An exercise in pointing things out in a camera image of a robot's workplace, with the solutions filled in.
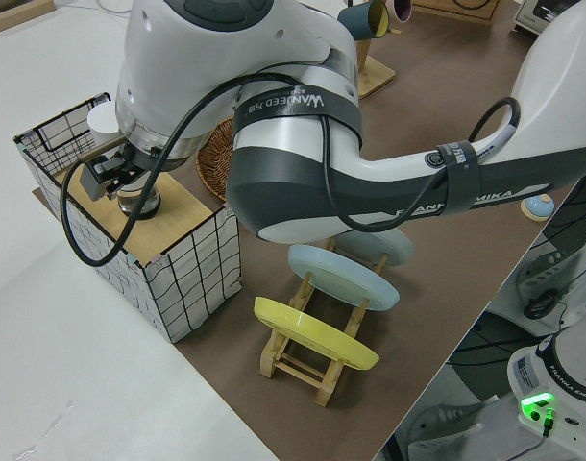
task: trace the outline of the woven basket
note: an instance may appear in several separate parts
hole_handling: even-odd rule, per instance
[[[208,190],[225,202],[227,177],[232,163],[233,119],[219,123],[197,153],[197,172]]]

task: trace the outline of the black grid basket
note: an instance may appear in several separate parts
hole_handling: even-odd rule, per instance
[[[109,100],[107,93],[90,98],[13,139],[59,220],[56,176],[94,146],[86,119],[93,107]],[[86,254],[105,255],[113,237],[72,198],[68,211]],[[122,251],[97,271],[165,338],[179,341],[241,288],[237,219],[222,206],[147,265]]]

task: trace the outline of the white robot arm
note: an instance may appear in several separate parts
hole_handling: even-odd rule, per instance
[[[521,403],[520,422],[586,460],[586,316],[510,358],[508,380]]]
[[[359,156],[351,35],[295,0],[136,0],[125,52],[125,163],[154,184],[234,113],[228,200],[266,240],[381,231],[586,175],[586,0],[534,44],[495,133],[379,161]]]

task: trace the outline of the wooden stand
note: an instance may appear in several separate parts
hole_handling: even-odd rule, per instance
[[[329,242],[328,249],[334,251],[332,241]],[[376,274],[382,273],[388,258],[388,255],[384,255],[380,262],[375,266],[374,272]],[[302,284],[295,293],[295,296],[289,301],[289,306],[304,312],[305,307],[314,292],[314,287],[310,285],[311,277],[312,274],[306,274]],[[364,300],[359,307],[353,309],[349,323],[344,329],[344,332],[352,338],[355,338],[359,331],[361,321],[363,320],[363,316],[366,313],[369,303],[370,300]],[[290,338],[280,333],[277,329],[272,329],[272,335],[261,353],[261,374],[265,377],[271,378],[277,368],[289,373],[297,379],[316,387],[317,393],[314,402],[325,407],[338,383],[338,379],[344,368],[344,362],[342,360],[332,360],[327,371],[324,373],[320,372],[286,352],[289,339]]]
[[[484,0],[459,0],[459,2],[467,9],[460,8],[455,3],[445,0],[414,0],[413,9],[415,12],[429,12],[479,24],[492,24],[501,0],[490,0],[482,8],[476,7],[483,5]]]
[[[363,99],[377,89],[388,84],[396,76],[396,72],[368,56],[372,40],[357,42],[357,68],[359,98]]]
[[[32,0],[31,2],[0,12],[0,32],[22,24],[56,9],[54,0]]]

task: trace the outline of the green led light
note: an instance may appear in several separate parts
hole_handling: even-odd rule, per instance
[[[539,405],[539,403],[547,403],[548,401],[552,401],[553,400],[553,394],[549,393],[549,392],[544,392],[542,394],[537,394],[536,396],[531,396],[531,397],[526,397],[525,399],[522,399],[522,411],[524,412],[524,414],[531,419],[531,413],[533,410],[538,410],[537,406],[543,406],[543,405]],[[552,409],[548,409],[547,412],[547,417],[548,418],[553,418],[553,410]]]

